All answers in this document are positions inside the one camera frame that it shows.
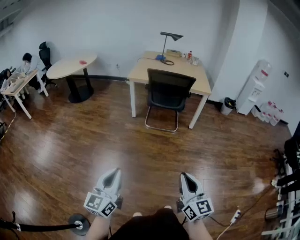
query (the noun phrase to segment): round table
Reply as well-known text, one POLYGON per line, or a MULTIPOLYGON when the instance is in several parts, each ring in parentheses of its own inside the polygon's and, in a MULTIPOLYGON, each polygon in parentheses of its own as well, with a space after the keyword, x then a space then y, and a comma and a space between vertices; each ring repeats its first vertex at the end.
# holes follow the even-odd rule
POLYGON ((89 99, 94 89, 90 84, 90 79, 86 67, 93 63, 97 58, 96 54, 86 54, 71 59, 61 59, 53 64, 47 71, 47 77, 49 79, 59 79, 65 77, 70 88, 69 101, 71 103, 81 103, 89 99), (72 74, 83 70, 86 86, 77 87, 72 74))

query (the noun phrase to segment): chrome chair base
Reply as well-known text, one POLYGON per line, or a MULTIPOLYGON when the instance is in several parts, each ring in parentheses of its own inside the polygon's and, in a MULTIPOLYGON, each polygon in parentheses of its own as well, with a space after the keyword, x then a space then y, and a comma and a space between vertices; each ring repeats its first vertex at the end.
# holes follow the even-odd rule
POLYGON ((146 116, 146 119, 145 119, 145 125, 146 125, 147 128, 160 130, 160 131, 164 131, 164 132, 169 132, 169 133, 175 133, 177 131, 177 129, 178 129, 178 117, 179 117, 178 111, 175 111, 176 112, 176 129, 175 130, 168 130, 168 129, 162 129, 162 128, 149 126, 147 124, 147 121, 148 121, 148 118, 149 118, 150 111, 151 111, 151 107, 149 107, 148 112, 147 112, 147 116, 146 116))

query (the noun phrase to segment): baseboard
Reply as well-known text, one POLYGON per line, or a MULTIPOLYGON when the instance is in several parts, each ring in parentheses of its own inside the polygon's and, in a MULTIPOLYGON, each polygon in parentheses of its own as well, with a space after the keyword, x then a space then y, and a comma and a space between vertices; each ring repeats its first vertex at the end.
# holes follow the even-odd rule
MULTIPOLYGON (((222 104, 221 102, 215 102, 215 101, 211 101, 211 100, 207 100, 206 103, 208 104, 213 104, 214 106, 216 106, 218 109, 221 109, 222 104)), ((280 120, 281 123, 288 125, 289 123, 284 121, 284 120, 280 120)))
MULTIPOLYGON (((74 78, 85 78, 84 75, 72 75, 74 78)), ((90 79, 109 79, 116 81, 126 81, 126 77, 108 76, 108 75, 89 75, 90 79)))

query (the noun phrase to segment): chair headrest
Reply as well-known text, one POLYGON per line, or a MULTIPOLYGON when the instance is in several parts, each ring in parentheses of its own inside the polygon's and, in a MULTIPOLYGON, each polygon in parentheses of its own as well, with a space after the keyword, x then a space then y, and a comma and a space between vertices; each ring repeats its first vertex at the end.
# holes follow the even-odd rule
POLYGON ((46 42, 41 43, 41 45, 39 46, 39 49, 44 49, 47 48, 46 42))

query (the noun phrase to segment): red label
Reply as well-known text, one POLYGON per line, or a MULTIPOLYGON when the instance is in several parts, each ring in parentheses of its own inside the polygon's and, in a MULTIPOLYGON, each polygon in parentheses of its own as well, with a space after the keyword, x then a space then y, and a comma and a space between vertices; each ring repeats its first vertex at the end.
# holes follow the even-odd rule
POLYGON ((267 74, 265 71, 262 70, 262 74, 269 76, 269 74, 267 74))

